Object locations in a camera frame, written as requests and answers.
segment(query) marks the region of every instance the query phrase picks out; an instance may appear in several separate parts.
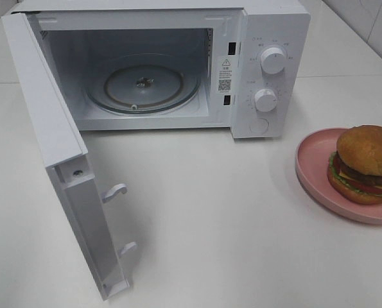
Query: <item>hamburger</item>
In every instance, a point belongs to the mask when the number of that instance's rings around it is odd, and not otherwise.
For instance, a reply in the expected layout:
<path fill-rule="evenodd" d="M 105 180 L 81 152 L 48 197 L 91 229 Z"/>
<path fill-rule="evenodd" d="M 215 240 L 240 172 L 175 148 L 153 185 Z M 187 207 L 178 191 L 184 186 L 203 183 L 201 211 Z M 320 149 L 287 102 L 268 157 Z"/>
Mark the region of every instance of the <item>hamburger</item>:
<path fill-rule="evenodd" d="M 382 203 L 382 127 L 363 125 L 342 133 L 330 156 L 327 178 L 353 202 Z"/>

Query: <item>white countertop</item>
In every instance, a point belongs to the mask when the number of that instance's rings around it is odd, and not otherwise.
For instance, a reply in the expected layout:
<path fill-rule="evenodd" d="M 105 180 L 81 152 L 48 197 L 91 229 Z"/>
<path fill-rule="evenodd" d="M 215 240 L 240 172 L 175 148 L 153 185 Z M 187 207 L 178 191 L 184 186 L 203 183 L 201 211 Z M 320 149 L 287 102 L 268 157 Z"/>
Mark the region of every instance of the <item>white countertop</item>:
<path fill-rule="evenodd" d="M 300 0 L 311 14 L 298 77 L 382 75 L 382 59 L 321 0 Z M 0 21 L 0 83 L 18 82 Z"/>
<path fill-rule="evenodd" d="M 132 289 L 102 302 L 45 174 L 18 85 L 0 85 L 0 307 L 382 307 L 382 227 L 300 186 L 295 150 L 328 127 L 382 125 L 382 76 L 299 78 L 280 139 L 228 129 L 89 132 Z"/>

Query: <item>white microwave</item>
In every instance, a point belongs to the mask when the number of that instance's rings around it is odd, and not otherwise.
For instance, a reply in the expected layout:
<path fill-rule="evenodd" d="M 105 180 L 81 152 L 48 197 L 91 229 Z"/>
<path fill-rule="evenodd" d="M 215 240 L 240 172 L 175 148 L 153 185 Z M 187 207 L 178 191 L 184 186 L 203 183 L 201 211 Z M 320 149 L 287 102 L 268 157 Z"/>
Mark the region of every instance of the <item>white microwave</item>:
<path fill-rule="evenodd" d="M 79 130 L 282 132 L 309 14 L 296 0 L 25 0 L 3 17 L 44 165 L 104 299 L 129 286 Z"/>

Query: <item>microwave door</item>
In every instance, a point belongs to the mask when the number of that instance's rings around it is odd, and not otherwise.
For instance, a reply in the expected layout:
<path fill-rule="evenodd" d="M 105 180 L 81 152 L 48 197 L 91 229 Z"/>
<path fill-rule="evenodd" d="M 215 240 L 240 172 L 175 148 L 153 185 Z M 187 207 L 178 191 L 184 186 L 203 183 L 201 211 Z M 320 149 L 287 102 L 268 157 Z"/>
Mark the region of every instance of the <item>microwave door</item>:
<path fill-rule="evenodd" d="M 129 286 L 119 259 L 136 247 L 128 243 L 116 250 L 103 211 L 103 204 L 126 187 L 119 184 L 98 192 L 87 148 L 35 36 L 36 25 L 23 13 L 2 20 L 44 166 L 101 296 L 107 299 Z"/>

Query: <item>power knob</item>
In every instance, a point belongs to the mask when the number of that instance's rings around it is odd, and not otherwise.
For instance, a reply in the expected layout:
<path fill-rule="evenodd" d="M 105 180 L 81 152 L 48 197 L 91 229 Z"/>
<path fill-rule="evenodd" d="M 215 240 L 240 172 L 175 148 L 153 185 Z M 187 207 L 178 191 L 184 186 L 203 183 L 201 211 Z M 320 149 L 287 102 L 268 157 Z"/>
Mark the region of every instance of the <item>power knob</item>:
<path fill-rule="evenodd" d="M 256 92 L 255 97 L 255 107 L 260 112 L 269 112 L 276 107 L 278 104 L 278 97 L 275 92 L 271 89 L 262 89 Z"/>
<path fill-rule="evenodd" d="M 268 47 L 261 53 L 262 70 L 268 74 L 276 74 L 286 65 L 286 52 L 281 47 Z"/>

